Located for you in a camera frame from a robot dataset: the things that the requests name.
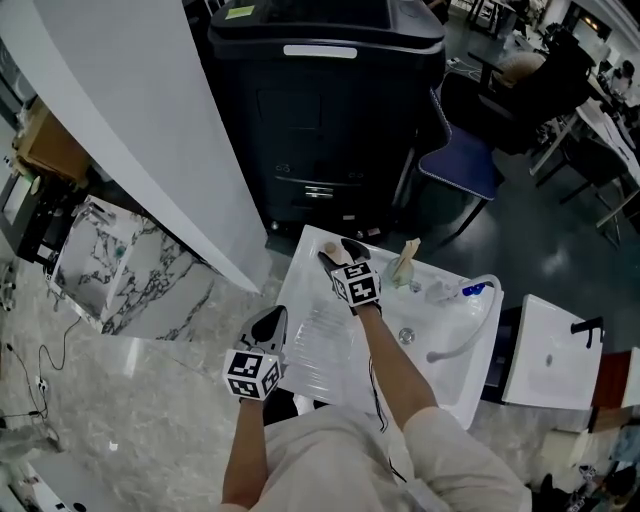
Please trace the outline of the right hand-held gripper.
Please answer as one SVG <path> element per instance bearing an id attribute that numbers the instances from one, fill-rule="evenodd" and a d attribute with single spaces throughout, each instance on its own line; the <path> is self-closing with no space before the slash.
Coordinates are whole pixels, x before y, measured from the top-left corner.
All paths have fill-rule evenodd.
<path id="1" fill-rule="evenodd" d="M 354 263 L 336 263 L 327 253 L 317 257 L 329 275 L 333 292 L 350 307 L 377 303 L 380 298 L 380 276 L 370 265 L 369 249 L 358 241 L 342 238 L 341 245 Z"/>

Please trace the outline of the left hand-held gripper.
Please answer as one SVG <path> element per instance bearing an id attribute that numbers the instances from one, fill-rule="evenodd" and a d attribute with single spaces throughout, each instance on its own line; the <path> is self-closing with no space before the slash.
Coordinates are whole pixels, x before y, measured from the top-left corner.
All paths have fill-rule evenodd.
<path id="1" fill-rule="evenodd" d="M 229 349 L 223 367 L 229 393 L 239 399 L 266 400 L 283 377 L 288 312 L 273 306 L 249 318 L 238 338 L 242 348 L 258 347 L 269 352 Z"/>

